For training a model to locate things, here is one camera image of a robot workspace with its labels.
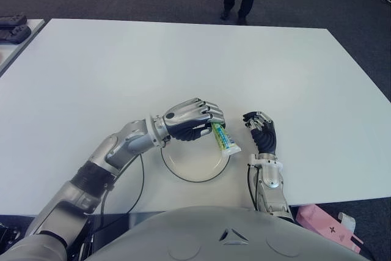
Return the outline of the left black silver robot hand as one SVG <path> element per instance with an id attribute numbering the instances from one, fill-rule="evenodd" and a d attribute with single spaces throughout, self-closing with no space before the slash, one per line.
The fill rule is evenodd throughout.
<path id="1" fill-rule="evenodd" d="M 192 98 L 170 108 L 163 115 L 168 134 L 180 141 L 195 141 L 212 132 L 212 124 L 225 126 L 218 105 Z"/>

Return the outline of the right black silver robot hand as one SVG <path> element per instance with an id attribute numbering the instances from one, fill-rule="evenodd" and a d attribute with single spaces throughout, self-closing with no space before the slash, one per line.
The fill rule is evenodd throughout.
<path id="1" fill-rule="evenodd" d="M 243 115 L 243 121 L 251 133 L 258 152 L 275 155 L 277 137 L 273 120 L 262 111 L 252 111 Z"/>

